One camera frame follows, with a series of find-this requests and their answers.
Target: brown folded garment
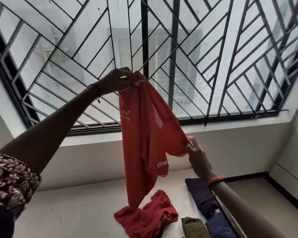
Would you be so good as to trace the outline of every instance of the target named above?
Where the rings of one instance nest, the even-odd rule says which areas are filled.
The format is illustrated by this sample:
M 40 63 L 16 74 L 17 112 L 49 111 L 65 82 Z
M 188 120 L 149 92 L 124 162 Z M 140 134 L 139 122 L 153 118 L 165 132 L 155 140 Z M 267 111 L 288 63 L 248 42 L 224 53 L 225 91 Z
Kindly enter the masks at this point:
M 205 224 L 197 218 L 181 218 L 183 232 L 186 238 L 211 238 Z

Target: floral sleeve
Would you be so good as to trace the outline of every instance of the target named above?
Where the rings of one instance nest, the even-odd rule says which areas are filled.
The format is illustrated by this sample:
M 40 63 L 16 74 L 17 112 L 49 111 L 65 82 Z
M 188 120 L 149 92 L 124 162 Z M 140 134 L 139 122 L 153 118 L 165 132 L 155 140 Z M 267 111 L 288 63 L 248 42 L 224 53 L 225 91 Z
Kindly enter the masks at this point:
M 11 210 L 16 220 L 37 190 L 41 177 L 13 157 L 0 154 L 0 206 Z

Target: person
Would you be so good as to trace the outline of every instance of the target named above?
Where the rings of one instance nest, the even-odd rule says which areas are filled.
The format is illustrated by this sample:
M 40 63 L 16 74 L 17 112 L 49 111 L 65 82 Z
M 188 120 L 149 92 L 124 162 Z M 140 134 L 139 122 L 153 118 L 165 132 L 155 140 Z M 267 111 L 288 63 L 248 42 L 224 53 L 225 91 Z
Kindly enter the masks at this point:
M 102 95 L 138 86 L 129 68 L 114 69 L 89 85 L 56 112 L 25 131 L 0 149 L 0 238 L 10 238 L 14 222 L 40 184 L 40 173 L 51 160 L 76 120 Z M 206 182 L 216 177 L 205 152 L 193 137 L 187 146 L 196 174 Z M 248 238 L 282 238 L 281 233 L 253 211 L 225 183 L 212 190 L 236 219 Z

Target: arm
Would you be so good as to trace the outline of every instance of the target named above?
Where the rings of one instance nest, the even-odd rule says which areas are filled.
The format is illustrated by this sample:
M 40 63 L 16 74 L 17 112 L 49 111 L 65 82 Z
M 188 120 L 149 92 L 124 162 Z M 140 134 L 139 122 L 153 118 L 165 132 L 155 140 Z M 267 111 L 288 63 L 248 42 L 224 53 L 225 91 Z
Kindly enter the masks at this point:
M 213 172 L 205 152 L 196 142 L 195 138 L 188 137 L 188 139 L 192 145 L 187 147 L 192 168 L 200 178 L 209 182 L 211 179 L 217 177 L 217 175 Z M 258 212 L 252 210 L 224 182 L 215 184 L 212 190 L 230 211 L 248 238 L 285 238 Z
M 0 149 L 0 154 L 12 156 L 41 173 L 85 109 L 98 97 L 129 87 L 132 81 L 121 77 L 131 74 L 129 68 L 112 70 L 56 112 L 6 144 Z

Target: forearm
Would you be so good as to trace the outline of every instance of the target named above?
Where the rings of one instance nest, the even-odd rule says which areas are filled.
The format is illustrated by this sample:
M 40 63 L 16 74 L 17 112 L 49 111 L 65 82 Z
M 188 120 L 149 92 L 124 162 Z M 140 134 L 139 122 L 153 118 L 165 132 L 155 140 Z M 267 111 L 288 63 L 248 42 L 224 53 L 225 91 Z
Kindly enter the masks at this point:
M 0 154 L 21 160 L 41 173 L 71 127 L 98 96 L 98 89 L 89 86 L 56 112 L 6 144 L 0 149 Z
M 225 183 L 215 184 L 212 190 L 230 211 L 248 238 L 284 238 L 272 224 L 258 212 L 252 210 Z

